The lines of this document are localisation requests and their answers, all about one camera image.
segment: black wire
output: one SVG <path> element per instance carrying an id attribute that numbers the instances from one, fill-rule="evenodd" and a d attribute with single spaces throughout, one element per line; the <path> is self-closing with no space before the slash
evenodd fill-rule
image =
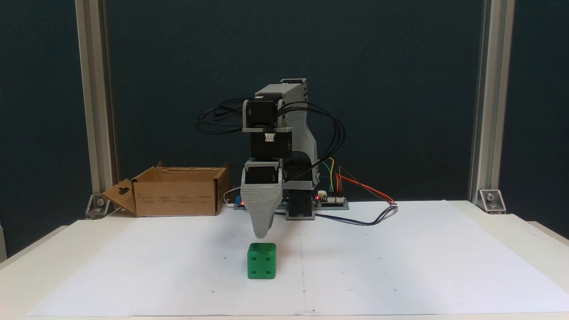
<path id="1" fill-rule="evenodd" d="M 206 121 L 204 121 L 204 119 L 206 118 L 207 115 L 209 115 L 211 113 L 213 113 L 213 120 L 214 121 L 221 121 L 221 120 L 227 119 L 233 115 L 242 117 L 242 115 L 243 115 L 243 106 L 242 105 L 238 106 L 237 108 L 230 108 L 228 106 L 225 106 L 225 104 L 227 104 L 229 102 L 245 101 L 247 99 L 251 99 L 251 98 L 240 98 L 240 99 L 225 100 L 220 105 L 218 105 L 217 107 L 212 108 L 212 109 L 200 114 L 196 119 L 196 125 L 195 125 L 196 130 L 202 134 L 206 134 L 209 136 L 218 136 L 218 135 L 222 135 L 222 134 L 228 134 L 228 133 L 241 131 L 242 130 L 242 124 L 232 124 L 232 123 L 222 123 L 221 124 L 221 123 L 214 123 L 214 122 L 206 122 Z M 307 106 L 291 106 L 294 104 L 306 104 L 306 105 L 314 107 L 315 109 L 309 108 Z M 318 106 L 312 102 L 308 102 L 308 101 L 295 101 L 295 102 L 290 102 L 290 103 L 282 105 L 281 108 L 279 109 L 279 111 L 269 121 L 269 125 L 267 126 L 267 131 L 270 132 L 274 129 L 274 125 L 280 116 L 284 116 L 286 113 L 293 112 L 293 111 L 314 112 L 314 113 L 321 114 L 323 116 L 331 118 L 333 125 L 334 125 L 334 134 L 332 136 L 332 140 L 330 141 L 330 144 L 328 145 L 328 148 L 326 149 L 326 151 L 324 152 L 324 155 L 321 157 L 321 159 L 319 161 L 314 163 L 314 165 L 309 167 L 306 171 L 299 173 L 299 174 L 296 174 L 290 178 L 286 178 L 284 180 L 284 182 L 288 182 L 291 180 L 298 179 L 302 175 L 304 175 L 305 173 L 311 171 L 314 167 L 317 167 L 322 162 L 326 161 L 326 159 L 333 156 L 342 147 L 342 145 L 345 142 L 345 138 L 346 138 L 346 130 L 345 130 L 344 125 L 340 122 L 340 120 L 338 120 L 336 117 L 332 116 L 329 112 L 327 112 L 322 107 L 320 107 L 320 106 Z M 221 130 L 221 131 L 208 131 L 208 130 L 203 130 L 200 127 L 201 125 L 238 126 L 239 128 L 226 129 L 226 130 Z"/>
<path id="2" fill-rule="evenodd" d="M 380 215 L 377 216 L 377 218 L 375 220 L 373 220 L 372 222 L 358 221 L 358 220 L 342 218 L 342 217 L 338 217 L 338 216 L 324 215 L 324 214 L 315 214 L 315 215 L 317 217 L 326 218 L 326 219 L 330 219 L 330 220 L 334 220 L 334 221 L 338 221 L 338 222 L 343 222 L 343 223 L 348 223 L 348 224 L 353 224 L 353 225 L 361 225 L 361 226 L 367 227 L 367 226 L 379 224 L 380 222 L 382 222 L 387 217 L 387 215 L 390 212 L 397 212 L 397 210 L 399 210 L 397 206 L 389 206 L 385 210 L 383 210 L 380 213 Z M 281 213 L 281 212 L 275 212 L 275 214 L 276 215 L 285 215 L 285 213 Z"/>
<path id="3" fill-rule="evenodd" d="M 242 126 L 242 122 L 240 123 L 219 123 L 219 121 L 221 120 L 225 120 L 229 117 L 232 116 L 239 116 L 241 117 L 243 115 L 243 105 L 241 104 L 240 106 L 236 107 L 236 108 L 231 108 L 226 106 L 225 104 L 228 104 L 230 102 L 241 102 L 241 101 L 245 101 L 247 99 L 251 99 L 251 98 L 236 98 L 236 99 L 228 99 L 223 101 L 222 103 L 220 103 L 217 107 L 212 108 L 200 115 L 198 115 L 197 119 L 196 119 L 196 125 L 195 128 L 199 133 L 208 135 L 208 136 L 219 136 L 221 134 L 228 134 L 228 133 L 233 133 L 233 132 L 240 132 Z M 213 120 L 215 122 L 208 122 L 208 121 L 204 121 L 204 119 L 209 115 L 213 113 Z M 233 129 L 225 129 L 225 130 L 204 130 L 201 128 L 202 125 L 210 125 L 210 126 L 236 126 L 238 128 L 233 128 Z"/>
<path id="4" fill-rule="evenodd" d="M 305 103 L 308 104 L 310 106 L 314 106 L 316 108 L 318 108 L 319 110 L 316 109 L 312 109 L 312 108 L 308 108 L 308 107 L 303 107 L 303 106 L 290 106 L 292 104 L 299 104 L 299 103 Z M 326 161 L 329 157 L 333 156 L 340 148 L 341 146 L 344 144 L 345 141 L 345 136 L 346 136 L 346 130 L 344 125 L 340 122 L 340 120 L 338 120 L 336 117 L 332 116 L 330 113 L 328 113 L 326 110 L 324 110 L 323 108 L 319 107 L 316 104 L 313 104 L 311 102 L 308 101 L 297 101 L 297 102 L 291 102 L 288 104 L 285 104 L 284 106 L 282 106 L 280 108 L 280 110 L 273 116 L 273 118 L 269 121 L 269 125 L 267 127 L 267 131 L 271 131 L 274 129 L 274 125 L 276 120 L 278 119 L 278 117 L 285 115 L 288 112 L 293 112 L 293 111 L 308 111 L 308 112 L 314 112 L 317 114 L 321 114 L 323 116 L 329 117 L 332 119 L 333 124 L 334 124 L 334 135 L 332 136 L 332 141 L 330 142 L 330 144 L 328 145 L 328 148 L 326 149 L 326 152 L 324 152 L 324 155 L 321 157 L 321 159 L 319 161 L 317 161 L 316 163 L 314 163 L 314 165 L 312 165 L 311 167 L 309 167 L 307 170 L 305 170 L 302 173 L 296 174 L 290 178 L 286 178 L 284 180 L 284 182 L 288 182 L 294 179 L 297 179 L 299 177 L 301 177 L 302 175 L 304 175 L 305 173 L 311 171 L 314 167 L 320 165 L 322 162 Z"/>

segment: yellow wire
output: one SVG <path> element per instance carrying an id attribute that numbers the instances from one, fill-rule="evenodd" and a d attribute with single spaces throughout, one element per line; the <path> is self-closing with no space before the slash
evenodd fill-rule
<path id="1" fill-rule="evenodd" d="M 332 160 L 332 166 L 330 166 L 330 186 L 332 186 L 332 192 L 334 192 L 334 185 L 332 184 L 332 173 L 334 172 L 334 158 L 329 157 Z"/>

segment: white connector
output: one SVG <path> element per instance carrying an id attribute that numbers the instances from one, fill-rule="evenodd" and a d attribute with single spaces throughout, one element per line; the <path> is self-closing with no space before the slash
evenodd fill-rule
<path id="1" fill-rule="evenodd" d="M 326 201 L 326 199 L 328 199 L 328 194 L 326 193 L 326 191 L 324 190 L 318 191 L 318 200 Z"/>
<path id="2" fill-rule="evenodd" d="M 274 142 L 275 141 L 275 134 L 274 133 L 265 133 L 265 142 Z"/>

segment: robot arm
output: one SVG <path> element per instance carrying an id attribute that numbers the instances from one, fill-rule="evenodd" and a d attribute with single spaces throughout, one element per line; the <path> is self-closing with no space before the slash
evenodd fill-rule
<path id="1" fill-rule="evenodd" d="M 298 101 L 308 101 L 306 79 L 269 84 L 243 103 L 242 131 L 250 133 L 251 158 L 242 172 L 241 199 L 259 239 L 273 224 L 283 190 L 288 190 L 287 219 L 314 218 L 311 193 L 319 183 L 318 167 L 301 174 L 318 161 L 316 140 L 306 123 L 307 112 L 288 112 L 278 117 L 271 132 L 268 129 L 284 105 Z M 306 103 L 293 106 L 306 107 Z"/>

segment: green dice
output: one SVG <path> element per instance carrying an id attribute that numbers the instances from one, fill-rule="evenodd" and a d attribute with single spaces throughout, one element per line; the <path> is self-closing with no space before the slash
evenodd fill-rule
<path id="1" fill-rule="evenodd" d="M 277 271 L 277 245 L 251 243 L 247 251 L 249 279 L 274 279 Z"/>

